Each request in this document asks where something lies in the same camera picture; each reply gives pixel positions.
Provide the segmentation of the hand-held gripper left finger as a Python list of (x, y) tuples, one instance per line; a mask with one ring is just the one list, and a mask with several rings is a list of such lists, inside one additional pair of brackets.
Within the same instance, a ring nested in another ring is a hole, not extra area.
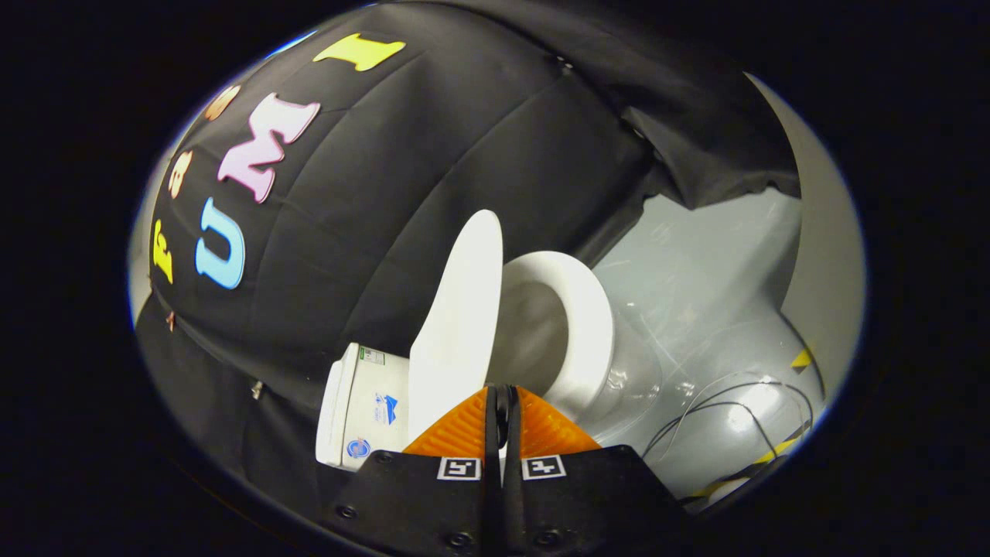
[(329, 503), (322, 527), (368, 553), (485, 555), (501, 528), (499, 395), (487, 385), (409, 450), (371, 452)]

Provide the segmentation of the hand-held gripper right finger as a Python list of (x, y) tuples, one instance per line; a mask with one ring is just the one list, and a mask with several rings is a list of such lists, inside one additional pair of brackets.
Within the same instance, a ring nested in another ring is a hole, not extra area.
[(689, 518), (628, 445), (601, 446), (540, 396), (501, 389), (507, 556), (676, 556)]

